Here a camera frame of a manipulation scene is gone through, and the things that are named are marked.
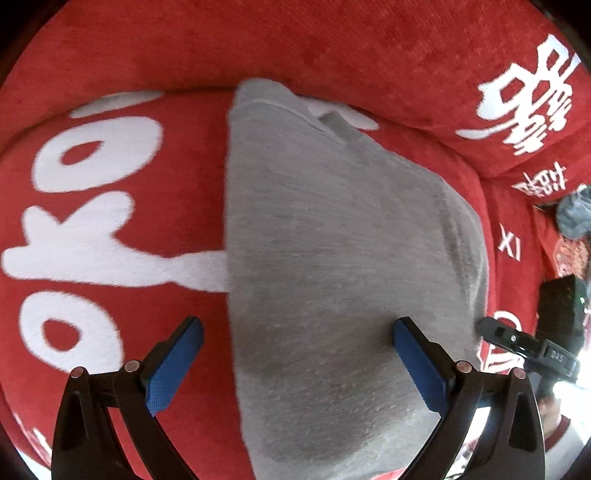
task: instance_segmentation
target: red couch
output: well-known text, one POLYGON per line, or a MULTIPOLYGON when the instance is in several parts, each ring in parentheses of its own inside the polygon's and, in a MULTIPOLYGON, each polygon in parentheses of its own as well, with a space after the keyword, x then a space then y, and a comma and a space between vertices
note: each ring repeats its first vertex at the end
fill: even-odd
MULTIPOLYGON (((35 36, 0 89, 1 251, 43 238, 43 228, 113 189, 137 205, 128 223, 105 226, 117 240, 162 257, 223 250, 225 115, 232 89, 249 77, 354 106, 375 122, 361 125, 369 125, 367 134, 446 179, 482 221, 488 313, 535 331, 544 220, 533 206, 591 181, 591 78, 527 0, 242 0, 231 6, 71 0, 35 36), (179 93, 69 115, 103 95, 139 90, 179 93), (35 182, 36 159, 50 139, 122 115, 149 116, 167 127, 150 169, 98 182, 92 191, 35 182), (31 206, 45 212, 31 214, 38 215, 40 231, 25 228, 23 213, 31 206)), ((101 137, 91 136, 73 143, 65 165, 101 147, 101 137)), ((117 338, 105 333, 105 345, 120 345, 105 351, 115 364, 144 356, 197 308, 214 341, 161 421, 185 422, 170 436, 204 478, 252 477, 233 394, 225 295, 174 283, 125 289, 0 270, 0 418, 21 449, 48 461, 66 379, 63 356, 43 361, 31 353, 41 340, 23 331, 25 301, 48 291, 86 299, 106 316, 97 314, 96 327, 48 313, 56 321, 41 327, 42 340, 67 352, 85 339, 85 328, 100 330, 104 321, 106 332, 114 322, 117 338), (196 406, 196 416, 184 419, 196 406), (196 447, 197 437, 207 439, 205 445, 196 447)), ((493 353, 480 347, 483 368, 515 364, 493 353)))

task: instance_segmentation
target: white lettering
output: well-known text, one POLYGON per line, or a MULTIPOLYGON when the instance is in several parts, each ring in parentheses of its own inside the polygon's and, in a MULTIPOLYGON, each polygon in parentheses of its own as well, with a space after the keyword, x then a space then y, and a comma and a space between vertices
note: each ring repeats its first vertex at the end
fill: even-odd
POLYGON ((561 68, 569 59, 569 50, 553 35, 537 47, 538 65, 535 73, 511 63, 509 68, 490 82, 481 83, 478 89, 482 92, 482 101, 478 105, 476 114, 483 120, 497 121, 513 112, 513 117, 505 122, 484 129, 460 129, 456 134, 470 140, 482 140, 493 134, 511 128, 511 133, 503 140, 504 144, 513 145, 515 155, 533 153, 544 146, 542 140, 549 131, 560 131, 566 125, 566 113, 572 107, 570 97, 573 88, 566 80, 581 63, 577 54, 570 60, 569 65, 560 73, 561 68), (548 68, 548 60, 553 53, 557 60, 548 68), (501 92, 514 80, 523 83, 523 87, 512 98, 503 101, 501 92), (534 92, 540 82, 548 82, 549 86, 540 98, 534 101, 534 92), (549 117, 550 126, 546 118, 540 113, 544 104, 548 109, 545 115, 549 117))
POLYGON ((18 426, 21 428, 24 436, 27 438, 33 450, 36 454, 45 462, 46 465, 51 465, 51 454, 53 453, 49 443, 45 436, 37 430, 35 427, 31 431, 27 430, 21 420, 21 418, 13 413, 14 419, 17 421, 18 426))
POLYGON ((164 95, 164 92, 121 92, 105 95, 88 105, 81 106, 73 112, 70 112, 70 118, 84 118, 99 113, 110 112, 127 108, 129 106, 140 105, 141 103, 151 102, 164 95))
POLYGON ((111 372, 123 364, 123 344, 109 314, 88 299, 60 291, 40 291, 28 296, 18 320, 22 341, 39 360, 69 373, 83 365, 91 374, 111 372), (80 339, 68 351, 49 344, 43 324, 48 320, 68 323, 80 339))
POLYGON ((554 170, 544 169, 540 170, 533 178, 523 172, 525 181, 512 185, 513 188, 519 190, 526 195, 544 198, 552 195, 554 192, 562 192, 566 190, 567 179, 564 178, 566 167, 562 167, 557 161, 554 162, 554 170))
POLYGON ((501 235, 503 237, 503 240, 501 241, 501 243, 499 244, 499 251, 506 251, 507 255, 509 255, 511 258, 515 258, 518 262, 521 261, 521 239, 519 239, 519 237, 516 237, 514 233, 512 232, 507 232, 505 230, 505 227, 503 227, 500 223, 499 225, 501 226, 501 235), (511 242, 515 240, 515 254, 513 253, 513 249, 511 247, 511 242))
POLYGON ((226 254, 206 251, 159 257, 119 242, 114 234, 130 219, 125 192, 99 195, 63 223, 38 206, 22 216, 27 246, 2 253, 2 269, 23 280, 72 281, 146 287, 174 282, 192 290, 227 291, 226 254))
POLYGON ((79 192, 124 179, 145 167, 162 142, 162 127, 150 118, 124 116, 74 127, 41 147, 33 164, 39 192, 79 192), (88 158, 73 165, 61 159, 73 147, 100 141, 88 158))

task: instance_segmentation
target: folded gray fabric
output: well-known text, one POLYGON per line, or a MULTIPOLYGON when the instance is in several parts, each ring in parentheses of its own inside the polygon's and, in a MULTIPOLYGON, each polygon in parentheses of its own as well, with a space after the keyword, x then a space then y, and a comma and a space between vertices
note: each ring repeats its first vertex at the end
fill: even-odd
POLYGON ((562 198, 556 209, 556 222, 560 233, 571 240, 591 233, 591 187, 562 198))
POLYGON ((337 113, 251 80, 229 114, 226 250, 242 434, 258 480, 369 480, 436 425, 391 346, 411 316, 477 365, 474 210, 337 113))

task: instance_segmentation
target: red pillow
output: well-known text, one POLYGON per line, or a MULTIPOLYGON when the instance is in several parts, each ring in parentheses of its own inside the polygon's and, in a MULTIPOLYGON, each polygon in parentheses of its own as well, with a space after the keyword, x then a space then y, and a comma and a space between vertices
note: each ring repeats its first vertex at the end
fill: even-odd
POLYGON ((589 122, 591 79, 529 0, 70 0, 0 90, 0 150, 101 95, 248 77, 425 130, 486 177, 589 122))
POLYGON ((591 124, 498 177, 533 205, 560 200, 591 183, 591 124))
MULTIPOLYGON (((29 130, 0 157, 0 384, 45 461, 73 367, 109 371, 143 358, 196 314, 206 342, 160 422, 198 475, 253 478, 223 292, 232 96, 101 99, 29 130)), ((458 155, 425 134, 344 108, 354 124, 377 127, 372 135, 386 148, 446 175, 486 219, 478 178, 458 155)), ((6 409, 0 415, 8 422, 6 409)), ((117 417, 115 424, 123 429, 117 417)), ((147 475, 129 437, 122 443, 147 475)))

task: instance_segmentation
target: gray fabric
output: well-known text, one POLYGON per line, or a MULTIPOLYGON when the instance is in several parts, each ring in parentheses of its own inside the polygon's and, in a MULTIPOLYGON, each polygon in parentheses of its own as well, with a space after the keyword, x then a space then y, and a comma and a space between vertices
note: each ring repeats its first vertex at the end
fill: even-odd
POLYGON ((560 233, 571 240, 591 233, 591 187, 562 198, 556 209, 556 222, 560 233))
POLYGON ((390 342, 411 316, 475 363, 488 266, 473 209, 338 114, 251 80, 229 114, 226 250, 243 437, 258 480, 369 479, 437 423, 390 342))

